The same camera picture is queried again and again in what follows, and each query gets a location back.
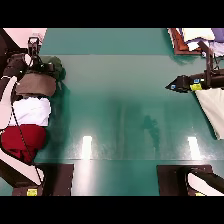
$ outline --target table surface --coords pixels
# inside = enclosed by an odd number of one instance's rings
[[[224,177],[224,142],[195,95],[165,89],[205,59],[174,56],[165,28],[49,28],[40,54],[59,57],[66,76],[35,161],[74,163],[72,195],[158,195],[158,164],[211,164]]]

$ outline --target yellow label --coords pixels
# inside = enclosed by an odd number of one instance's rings
[[[27,196],[37,196],[37,189],[28,189]]]
[[[199,193],[199,192],[195,193],[195,195],[196,195],[196,196],[205,196],[204,194]]]
[[[191,87],[191,90],[192,90],[192,91],[195,91],[195,90],[202,90],[202,88],[201,88],[201,84],[200,84],[200,83],[190,85],[190,87]]]

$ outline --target brown cloth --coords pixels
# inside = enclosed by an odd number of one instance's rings
[[[16,95],[53,96],[56,91],[56,79],[44,74],[26,74],[16,86]]]
[[[184,43],[184,40],[183,40],[182,36],[178,33],[178,31],[175,28],[172,31],[174,32],[174,35],[176,36],[178,49],[180,51],[189,51],[187,44]],[[201,50],[201,48],[198,47],[194,51],[200,51],[200,50]]]

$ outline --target clothing pile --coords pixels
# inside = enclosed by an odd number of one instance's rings
[[[43,56],[41,60],[43,63],[54,64],[55,72],[26,72],[15,88],[17,101],[13,103],[13,110],[16,119],[12,113],[9,126],[1,135],[3,149],[27,164],[34,160],[38,150],[45,144],[45,127],[48,126],[51,114],[48,97],[54,95],[56,81],[63,70],[57,57]]]
[[[168,33],[175,54],[201,54],[197,43],[203,41],[216,57],[224,55],[224,28],[168,28]]]

